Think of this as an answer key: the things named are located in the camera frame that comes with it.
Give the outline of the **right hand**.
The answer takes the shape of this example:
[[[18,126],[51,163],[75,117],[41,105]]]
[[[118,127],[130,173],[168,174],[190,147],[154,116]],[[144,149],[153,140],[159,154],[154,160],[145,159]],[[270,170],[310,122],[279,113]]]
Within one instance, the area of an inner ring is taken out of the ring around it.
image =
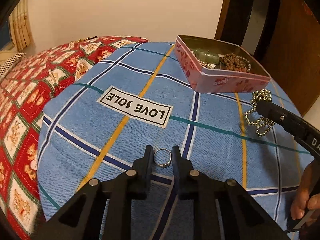
[[[314,210],[306,222],[307,226],[313,224],[319,216],[319,194],[310,196],[319,179],[319,162],[313,160],[304,170],[301,177],[300,186],[297,189],[295,199],[291,205],[291,217],[293,220],[301,219],[305,210]]]

